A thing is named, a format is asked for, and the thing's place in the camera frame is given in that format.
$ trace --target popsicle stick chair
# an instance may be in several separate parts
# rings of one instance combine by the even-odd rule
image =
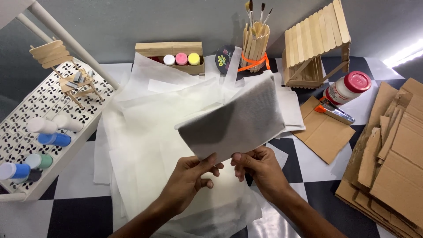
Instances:
[[[103,100],[101,95],[97,92],[96,88],[94,87],[94,84],[93,84],[94,79],[90,75],[87,74],[85,69],[79,68],[75,64],[75,62],[73,61],[74,58],[69,55],[69,51],[66,50],[66,47],[63,45],[63,42],[61,40],[56,40],[56,38],[54,37],[53,39],[54,39],[53,42],[44,44],[37,48],[34,48],[33,46],[31,46],[31,50],[29,52],[33,55],[33,58],[36,59],[43,68],[45,69],[51,68],[54,70],[54,72],[56,72],[56,74],[60,77],[59,82],[60,82],[60,87],[62,92],[68,97],[70,97],[82,109],[84,107],[82,106],[81,103],[78,102],[78,100],[76,99],[77,97],[82,97],[89,93],[95,93],[99,96],[101,100]],[[72,64],[75,65],[76,69],[81,72],[82,77],[85,77],[85,81],[83,83],[77,83],[76,89],[82,88],[85,85],[90,86],[91,87],[90,89],[74,93],[72,91],[75,89],[66,85],[68,81],[73,82],[75,74],[70,75],[68,77],[63,77],[63,75],[59,73],[54,68],[54,66],[64,62],[68,62],[68,61],[72,62]]]
[[[282,54],[285,85],[315,89],[338,70],[348,72],[350,44],[341,0],[334,0],[285,31]],[[339,48],[342,51],[341,63],[323,77],[321,55]]]

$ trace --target painted flower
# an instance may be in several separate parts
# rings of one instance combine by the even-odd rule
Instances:
[[[219,62],[219,66],[226,64],[226,58],[223,55],[217,57],[217,61]]]

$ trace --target orange ribbon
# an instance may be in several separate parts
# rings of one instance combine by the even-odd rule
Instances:
[[[259,65],[259,64],[261,64],[261,63],[263,63],[264,61],[266,61],[266,68],[267,68],[267,69],[270,69],[270,65],[269,65],[269,58],[267,57],[266,52],[264,53],[263,58],[261,58],[261,59],[260,59],[260,60],[258,60],[258,61],[255,61],[255,60],[250,60],[250,59],[245,58],[245,57],[244,57],[244,52],[242,52],[241,56],[242,56],[242,59],[243,59],[243,60],[247,61],[248,63],[251,63],[251,65],[249,65],[249,66],[245,66],[245,67],[242,67],[242,68],[238,69],[238,72],[240,72],[240,71],[242,71],[242,70],[246,70],[246,69],[252,68],[252,67],[254,67],[254,66],[257,66],[257,65]]]

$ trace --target green paint jar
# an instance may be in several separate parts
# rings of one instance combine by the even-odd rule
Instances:
[[[50,155],[30,154],[25,158],[24,163],[31,169],[47,169],[53,163],[53,158]]]

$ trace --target red cap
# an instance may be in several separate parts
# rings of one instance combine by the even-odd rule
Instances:
[[[371,80],[367,74],[360,71],[352,71],[345,75],[344,84],[353,93],[363,93],[371,87]]]

